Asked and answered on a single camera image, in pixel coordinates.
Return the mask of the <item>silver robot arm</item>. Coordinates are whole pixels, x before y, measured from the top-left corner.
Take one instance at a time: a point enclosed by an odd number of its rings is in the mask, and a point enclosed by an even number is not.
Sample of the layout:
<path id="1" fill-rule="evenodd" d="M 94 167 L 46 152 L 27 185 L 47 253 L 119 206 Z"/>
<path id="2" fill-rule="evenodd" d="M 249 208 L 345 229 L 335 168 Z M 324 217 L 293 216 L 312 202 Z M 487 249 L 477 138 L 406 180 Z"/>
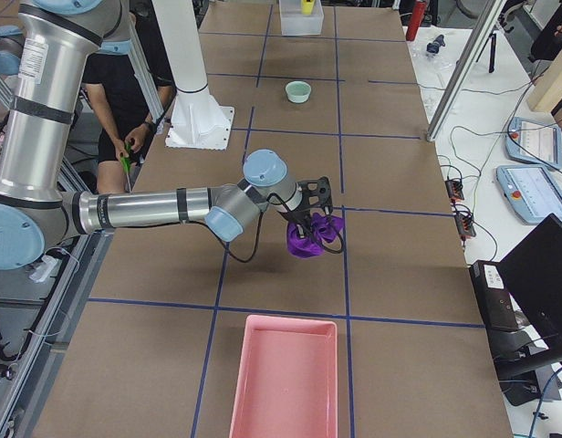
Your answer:
<path id="1" fill-rule="evenodd" d="M 0 158 L 0 270 L 31 264 L 52 245 L 104 229 L 202 223 L 230 242 L 270 207 L 310 233 L 321 198 L 270 150 L 253 152 L 236 184 L 159 193 L 59 191 L 87 57 L 133 37 L 135 29 L 123 1 L 24 1 L 19 15 L 27 35 Z"/>

